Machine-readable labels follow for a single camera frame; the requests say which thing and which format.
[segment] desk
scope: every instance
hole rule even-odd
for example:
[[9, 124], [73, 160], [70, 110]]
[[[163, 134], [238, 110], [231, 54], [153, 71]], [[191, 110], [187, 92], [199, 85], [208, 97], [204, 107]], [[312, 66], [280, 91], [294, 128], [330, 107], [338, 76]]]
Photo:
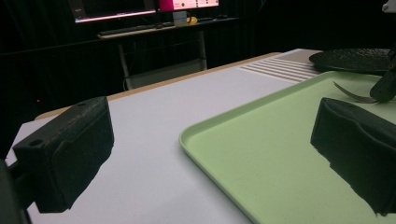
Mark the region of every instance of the desk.
[[106, 45], [114, 45], [120, 43], [127, 43], [132, 40], [144, 40], [153, 35], [170, 35], [170, 34], [185, 34], [186, 32], [196, 32], [202, 30], [216, 29], [219, 27], [234, 26], [237, 24], [245, 24], [251, 22], [251, 19], [244, 20], [223, 20], [219, 22], [202, 23], [193, 26], [177, 27], [176, 29], [161, 29], [156, 32], [140, 32], [136, 35], [123, 35], [117, 38], [109, 39], [94, 39], [89, 41], [83, 41], [73, 44], [64, 44], [60, 46], [46, 47], [42, 49], [28, 49], [24, 51], [10, 52], [0, 54], [0, 62], [10, 62], [13, 60], [29, 59], [36, 56], [52, 55], [57, 53], [66, 53], [74, 50], [98, 48]]
[[[307, 60], [315, 52], [297, 49], [110, 96], [115, 135], [110, 158], [71, 210], [38, 214], [32, 205], [32, 221], [250, 223], [183, 152], [178, 136], [193, 123], [298, 82], [281, 76], [286, 67], [301, 66], [305, 79], [315, 76]], [[271, 69], [271, 63], [284, 69]], [[15, 143], [52, 118], [23, 124]], [[15, 161], [12, 154], [8, 164]]]
[[[226, 20], [214, 20], [214, 21], [208, 21], [208, 22], [203, 22], [200, 23], [198, 22], [197, 24], [194, 24], [193, 26], [202, 26], [205, 24], [210, 24], [210, 23], [222, 23], [224, 21], [236, 21], [237, 18], [228, 18]], [[122, 36], [134, 36], [134, 35], [143, 35], [143, 34], [156, 34], [162, 30], [172, 30], [172, 29], [179, 29], [183, 28], [184, 26], [171, 26], [171, 27], [164, 27], [162, 29], [147, 29], [147, 30], [141, 30], [141, 31], [134, 31], [134, 32], [126, 32], [126, 33], [121, 33], [121, 34], [115, 34], [115, 35], [98, 35], [100, 39], [112, 39], [112, 38], [119, 38]], [[200, 62], [200, 71], [204, 71], [207, 68], [206, 65], [206, 53], [205, 53], [205, 35], [203, 30], [197, 31], [197, 42], [199, 45], [199, 62]], [[131, 90], [133, 88], [132, 81], [130, 79], [130, 74], [129, 74], [129, 69], [126, 63], [125, 59], [125, 53], [122, 44], [118, 45], [119, 49], [119, 55], [120, 55], [120, 61], [122, 64], [122, 70], [124, 73], [124, 80], [126, 82], [126, 87], [128, 90]]]

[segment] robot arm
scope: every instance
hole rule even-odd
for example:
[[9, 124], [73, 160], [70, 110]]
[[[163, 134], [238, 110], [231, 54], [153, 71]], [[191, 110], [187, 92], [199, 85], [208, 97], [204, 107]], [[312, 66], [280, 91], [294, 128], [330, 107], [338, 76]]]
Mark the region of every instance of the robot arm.
[[385, 13], [395, 13], [396, 0], [388, 0], [388, 2], [382, 6], [382, 11]]

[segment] metal tongs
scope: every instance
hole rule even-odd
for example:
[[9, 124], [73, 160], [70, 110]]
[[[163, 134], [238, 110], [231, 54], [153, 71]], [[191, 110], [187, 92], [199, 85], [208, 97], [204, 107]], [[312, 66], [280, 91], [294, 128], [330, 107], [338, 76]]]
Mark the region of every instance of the metal tongs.
[[370, 90], [370, 97], [359, 96], [334, 82], [334, 85], [347, 96], [365, 104], [385, 103], [392, 100], [396, 96], [396, 43], [389, 51], [390, 57], [389, 70], [382, 76]]

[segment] yellow object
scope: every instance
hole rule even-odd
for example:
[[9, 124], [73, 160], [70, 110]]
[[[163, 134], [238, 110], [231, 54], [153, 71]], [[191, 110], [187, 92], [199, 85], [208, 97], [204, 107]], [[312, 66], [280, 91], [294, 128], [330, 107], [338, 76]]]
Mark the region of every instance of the yellow object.
[[188, 24], [188, 25], [194, 25], [194, 24], [197, 23], [197, 22], [198, 22], [198, 20], [197, 20], [196, 17], [188, 17], [188, 18], [187, 18], [187, 24]]

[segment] keyboard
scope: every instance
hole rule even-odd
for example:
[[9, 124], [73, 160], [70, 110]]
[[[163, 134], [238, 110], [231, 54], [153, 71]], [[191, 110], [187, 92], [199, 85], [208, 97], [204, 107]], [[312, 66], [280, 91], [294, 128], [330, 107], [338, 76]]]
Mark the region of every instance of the keyboard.
[[203, 22], [203, 21], [213, 21], [214, 19], [211, 17], [202, 17], [202, 18], [197, 18], [198, 22]]
[[129, 33], [129, 32], [134, 32], [134, 31], [143, 31], [143, 30], [154, 29], [155, 27], [156, 27], [156, 25], [132, 26], [132, 27], [122, 28], [122, 29], [118, 29], [118, 30], [102, 31], [102, 32], [99, 32], [99, 35], [100, 36], [117, 35], [117, 34]]

